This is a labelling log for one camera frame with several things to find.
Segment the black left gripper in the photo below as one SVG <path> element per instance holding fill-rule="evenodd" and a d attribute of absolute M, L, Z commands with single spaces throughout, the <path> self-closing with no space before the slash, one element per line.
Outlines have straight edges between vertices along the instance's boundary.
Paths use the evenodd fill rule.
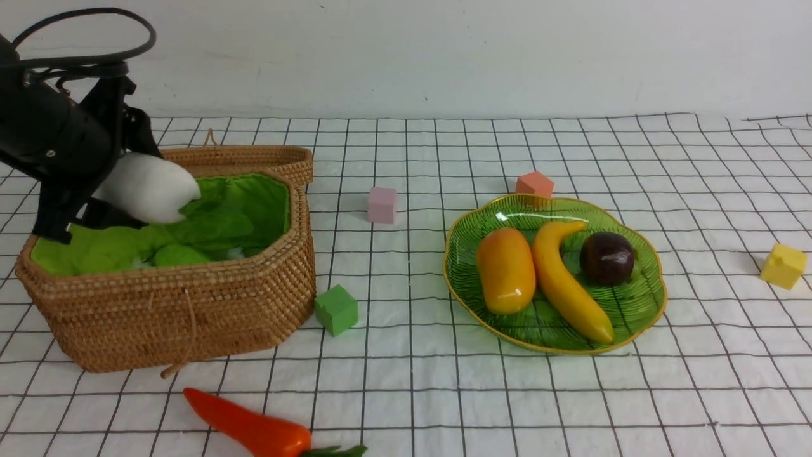
<path fill-rule="evenodd" d="M 32 75 L 2 76 L 2 162 L 39 182 L 32 234 L 69 245 L 70 226 L 125 150 L 160 158 L 127 76 L 98 80 L 81 102 Z"/>

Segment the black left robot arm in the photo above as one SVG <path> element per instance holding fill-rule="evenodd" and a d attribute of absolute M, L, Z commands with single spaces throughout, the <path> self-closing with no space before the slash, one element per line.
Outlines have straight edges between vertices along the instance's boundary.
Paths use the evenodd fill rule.
<path fill-rule="evenodd" d="M 70 226 L 103 230 L 145 223 L 94 197 L 126 150 L 160 158 L 150 116 L 125 104 L 136 84 L 123 62 L 104 63 L 81 102 L 24 67 L 2 40 L 2 162 L 39 182 L 32 234 L 67 245 Z"/>

